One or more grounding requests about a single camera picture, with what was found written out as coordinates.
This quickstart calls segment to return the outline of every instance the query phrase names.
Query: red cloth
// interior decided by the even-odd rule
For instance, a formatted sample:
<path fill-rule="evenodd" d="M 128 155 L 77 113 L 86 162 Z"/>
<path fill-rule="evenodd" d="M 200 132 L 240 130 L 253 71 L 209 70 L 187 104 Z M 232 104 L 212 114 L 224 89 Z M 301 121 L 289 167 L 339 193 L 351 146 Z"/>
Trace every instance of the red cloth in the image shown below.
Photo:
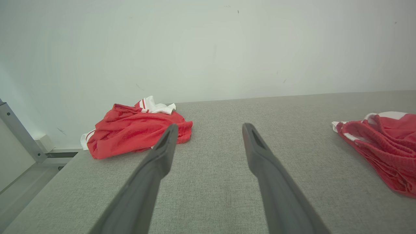
<path fill-rule="evenodd" d="M 178 125 L 177 144 L 191 137 L 192 121 L 177 112 L 143 113 L 137 103 L 134 107 L 114 104 L 104 119 L 95 125 L 94 135 L 88 140 L 88 149 L 95 159 L 103 159 L 127 152 L 142 152 L 154 146 L 166 128 Z"/>
<path fill-rule="evenodd" d="M 416 115 L 338 123 L 338 134 L 394 191 L 416 198 Z"/>

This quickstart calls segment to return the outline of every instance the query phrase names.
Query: metal bracket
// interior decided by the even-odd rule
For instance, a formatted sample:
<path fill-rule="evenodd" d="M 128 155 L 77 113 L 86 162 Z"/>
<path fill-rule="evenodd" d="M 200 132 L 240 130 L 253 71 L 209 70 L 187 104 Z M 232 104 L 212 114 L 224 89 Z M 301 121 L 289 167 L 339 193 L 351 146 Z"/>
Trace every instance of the metal bracket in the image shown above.
<path fill-rule="evenodd" d="M 42 163 L 47 156 L 30 136 L 17 116 L 6 102 L 0 100 L 0 118 L 37 163 Z"/>

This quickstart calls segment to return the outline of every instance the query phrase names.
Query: gray table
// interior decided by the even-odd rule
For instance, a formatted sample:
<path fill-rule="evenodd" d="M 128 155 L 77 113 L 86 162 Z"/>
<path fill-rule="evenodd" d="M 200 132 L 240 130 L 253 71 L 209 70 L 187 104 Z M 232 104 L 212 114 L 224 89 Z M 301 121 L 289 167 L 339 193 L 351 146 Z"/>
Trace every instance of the gray table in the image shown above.
<path fill-rule="evenodd" d="M 333 233 L 416 233 L 416 199 L 391 191 L 332 131 L 371 112 L 416 113 L 416 91 L 178 103 L 193 121 L 162 180 L 150 233 L 267 233 L 242 123 L 254 124 Z M 77 154 L 5 231 L 87 233 L 146 152 Z"/>

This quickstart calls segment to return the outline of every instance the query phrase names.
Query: white trim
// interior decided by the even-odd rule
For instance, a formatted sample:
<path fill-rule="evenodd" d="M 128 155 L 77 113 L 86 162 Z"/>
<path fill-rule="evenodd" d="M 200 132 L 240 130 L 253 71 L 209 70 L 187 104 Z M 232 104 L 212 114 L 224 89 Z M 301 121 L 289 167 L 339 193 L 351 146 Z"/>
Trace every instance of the white trim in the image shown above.
<path fill-rule="evenodd" d="M 78 153 L 80 151 L 82 151 L 81 147 L 55 147 L 49 153 Z"/>

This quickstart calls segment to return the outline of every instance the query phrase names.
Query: white wall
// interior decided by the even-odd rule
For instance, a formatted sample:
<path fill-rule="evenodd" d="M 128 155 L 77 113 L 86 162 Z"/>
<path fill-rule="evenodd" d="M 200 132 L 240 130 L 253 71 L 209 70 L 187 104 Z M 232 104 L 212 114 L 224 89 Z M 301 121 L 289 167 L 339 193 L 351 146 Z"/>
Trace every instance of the white wall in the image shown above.
<path fill-rule="evenodd" d="M 114 103 L 149 95 L 414 90 L 415 10 L 414 0 L 3 0 L 0 63 L 37 110 L 23 124 L 75 147 Z"/>

